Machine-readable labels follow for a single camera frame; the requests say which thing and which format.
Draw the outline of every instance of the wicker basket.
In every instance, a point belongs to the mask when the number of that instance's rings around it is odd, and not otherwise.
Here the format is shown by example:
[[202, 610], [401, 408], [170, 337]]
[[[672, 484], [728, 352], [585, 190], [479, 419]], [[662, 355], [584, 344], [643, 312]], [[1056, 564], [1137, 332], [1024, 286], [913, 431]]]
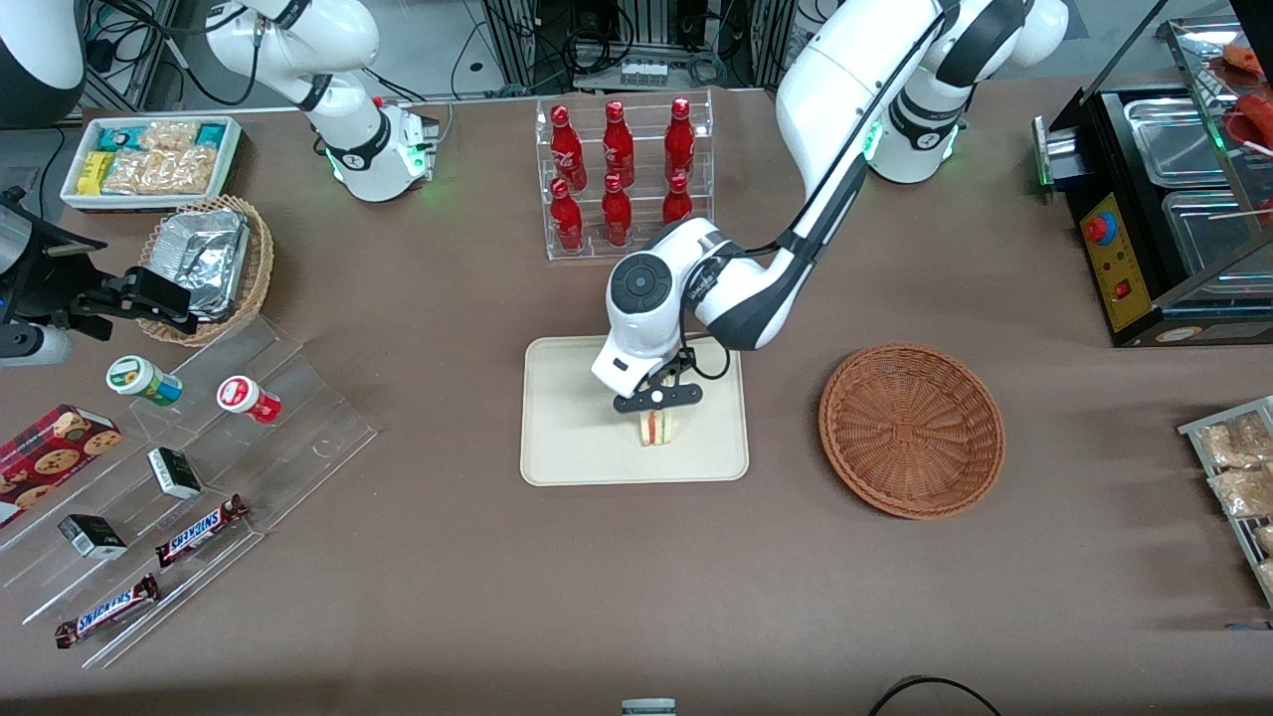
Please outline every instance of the wicker basket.
[[913, 520], [967, 510], [1003, 468], [1003, 419], [953, 358], [911, 343], [848, 357], [817, 412], [822, 448], [853, 492]]
[[[237, 196], [218, 196], [183, 206], [178, 214], [192, 211], [210, 211], [213, 209], [234, 209], [242, 211], [252, 222], [252, 233], [248, 237], [247, 256], [243, 257], [243, 275], [239, 279], [238, 296], [236, 297], [234, 313], [219, 324], [199, 324], [195, 335], [186, 335], [172, 326], [155, 321], [137, 321], [141, 330], [150, 338], [168, 343], [179, 343], [191, 348], [199, 348], [211, 343], [214, 338], [225, 333], [232, 326], [251, 319], [265, 303], [265, 294], [270, 288], [270, 271], [274, 269], [274, 240], [270, 237], [270, 227], [261, 220], [261, 214], [247, 201]], [[159, 236], [159, 227], [150, 232], [150, 240], [141, 250], [141, 265], [150, 261], [150, 252], [154, 251], [155, 238]]]

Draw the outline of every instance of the acrylic bottle rack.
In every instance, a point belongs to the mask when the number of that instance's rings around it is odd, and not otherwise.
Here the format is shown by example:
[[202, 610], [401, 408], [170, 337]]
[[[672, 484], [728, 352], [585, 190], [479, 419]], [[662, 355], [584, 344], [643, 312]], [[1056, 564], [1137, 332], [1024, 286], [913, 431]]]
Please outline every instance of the acrylic bottle rack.
[[[672, 99], [685, 97], [690, 101], [690, 124], [694, 126], [694, 171], [690, 175], [687, 194], [694, 201], [690, 217], [715, 218], [714, 155], [713, 155], [713, 106], [710, 92], [651, 92], [633, 94], [611, 94], [606, 97], [570, 96], [550, 102], [540, 101], [536, 106], [535, 148], [538, 158], [540, 203], [544, 206], [544, 238], [550, 260], [558, 259], [608, 259], [622, 257], [640, 251], [647, 240], [663, 228], [663, 197], [667, 196], [667, 177], [665, 175], [663, 135], [671, 121]], [[601, 138], [606, 131], [606, 102], [619, 99], [624, 103], [624, 116], [633, 132], [636, 176], [633, 186], [626, 189], [633, 204], [633, 227], [626, 246], [616, 247], [606, 241], [605, 215], [601, 200], [606, 195], [606, 161], [602, 153]], [[561, 248], [552, 231], [552, 217], [549, 205], [552, 195], [549, 182], [556, 176], [552, 164], [552, 124], [549, 110], [563, 104], [570, 111], [570, 124], [579, 134], [583, 144], [583, 166], [588, 173], [588, 183], [583, 191], [574, 194], [583, 213], [583, 250], [568, 254]]]

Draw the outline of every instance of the coca-cola bottle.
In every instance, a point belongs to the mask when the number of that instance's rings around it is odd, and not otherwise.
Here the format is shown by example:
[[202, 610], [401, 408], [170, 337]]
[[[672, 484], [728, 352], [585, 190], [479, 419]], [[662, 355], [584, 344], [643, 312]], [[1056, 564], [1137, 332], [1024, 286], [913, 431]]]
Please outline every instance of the coca-cola bottle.
[[672, 181], [670, 181], [668, 185], [671, 185], [671, 189], [663, 199], [665, 224], [679, 222], [685, 217], [689, 217], [690, 211], [694, 210], [694, 200], [685, 192], [685, 187], [690, 185], [690, 180], [685, 176], [685, 172], [676, 172], [672, 175]]
[[628, 246], [628, 229], [633, 226], [633, 203], [624, 192], [622, 175], [606, 175], [606, 196], [601, 200], [606, 215], [606, 241], [612, 246]]
[[663, 150], [668, 182], [676, 172], [685, 172], [686, 178], [694, 175], [694, 125], [690, 124], [690, 101], [684, 97], [672, 101], [672, 121], [663, 135]]
[[606, 171], [619, 172], [624, 186], [636, 180], [636, 158], [633, 149], [633, 130], [624, 121], [624, 103], [606, 102], [606, 134], [601, 138], [606, 152]]
[[552, 192], [552, 204], [549, 205], [552, 231], [556, 232], [563, 251], [578, 254], [583, 250], [583, 214], [579, 213], [579, 205], [570, 196], [570, 187], [564, 178], [554, 177], [549, 190]]
[[570, 112], [556, 104], [549, 112], [552, 120], [552, 164], [558, 176], [564, 178], [572, 191], [583, 191], [588, 186], [588, 172], [583, 168], [583, 144], [579, 134], [570, 126]]

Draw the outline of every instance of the acrylic display stand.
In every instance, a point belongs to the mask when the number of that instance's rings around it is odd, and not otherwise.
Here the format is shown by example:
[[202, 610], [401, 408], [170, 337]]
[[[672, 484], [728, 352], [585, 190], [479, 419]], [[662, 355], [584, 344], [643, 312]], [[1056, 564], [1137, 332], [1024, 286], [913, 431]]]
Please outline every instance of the acrylic display stand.
[[[154, 572], [163, 599], [92, 632], [70, 655], [104, 668], [150, 633], [199, 590], [264, 540], [297, 505], [376, 437], [376, 431], [314, 372], [300, 345], [265, 319], [232, 330], [173, 371], [185, 383], [177, 403], [136, 400], [116, 420], [125, 440], [89, 471], [64, 484], [0, 531], [4, 599], [46, 632], [76, 619]], [[215, 391], [246, 375], [283, 401], [269, 426], [216, 405]], [[195, 499], [160, 492], [146, 454], [181, 450], [202, 483]], [[159, 569], [154, 549], [238, 493], [251, 508], [176, 564]], [[70, 513], [101, 515], [129, 545], [115, 561], [80, 557], [57, 524]]]
[[[633, 203], [633, 227], [628, 245], [622, 247], [606, 241], [605, 215], [601, 211], [601, 200], [606, 195], [606, 161], [601, 148], [601, 136], [606, 131], [605, 104], [583, 97], [538, 102], [535, 149], [540, 171], [540, 203], [544, 205], [544, 238], [550, 260], [622, 257], [640, 251], [645, 241], [663, 228], [663, 197], [667, 196], [663, 135], [672, 117], [672, 99], [677, 97], [690, 101], [690, 124], [694, 125], [694, 172], [687, 189], [694, 200], [690, 217], [715, 218], [712, 147], [715, 127], [710, 92], [622, 94], [617, 98], [624, 103], [624, 116], [633, 131], [636, 159], [635, 182], [626, 189]], [[588, 171], [588, 185], [574, 194], [583, 213], [583, 250], [577, 254], [568, 254], [561, 248], [549, 213], [552, 203], [549, 182], [556, 176], [556, 167], [552, 164], [552, 122], [549, 121], [547, 112], [554, 104], [564, 104], [570, 110], [570, 124], [583, 143], [583, 166]]]

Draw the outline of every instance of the brown tablecloth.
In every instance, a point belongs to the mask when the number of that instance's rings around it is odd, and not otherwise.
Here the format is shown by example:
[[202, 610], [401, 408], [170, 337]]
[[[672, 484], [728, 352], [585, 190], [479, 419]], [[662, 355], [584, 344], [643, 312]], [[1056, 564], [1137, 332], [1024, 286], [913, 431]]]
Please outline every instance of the brown tablecloth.
[[[1174, 428], [1273, 392], [1270, 352], [1109, 348], [1064, 208], [1030, 194], [1029, 120], [1077, 84], [987, 83], [936, 178], [867, 183], [743, 358], [751, 469], [728, 484], [518, 475], [524, 348], [606, 330], [607, 268], [544, 256], [533, 101], [460, 107], [437, 180], [384, 205], [332, 181], [302, 115], [241, 115], [236, 192], [278, 245], [266, 313], [383, 434], [106, 671], [0, 591], [0, 712], [841, 715], [922, 673], [1006, 713], [1267, 713], [1273, 634], [1222, 631], [1267, 612]], [[764, 93], [715, 99], [717, 219], [755, 246], [799, 182]], [[118, 270], [154, 222], [64, 226]], [[116, 333], [0, 375], [0, 434], [60, 401], [122, 410], [102, 378], [122, 353], [186, 354]], [[824, 380], [889, 340], [960, 358], [1002, 406], [1003, 476], [956, 519], [882, 515], [822, 456]], [[939, 688], [894, 712], [978, 712]]]

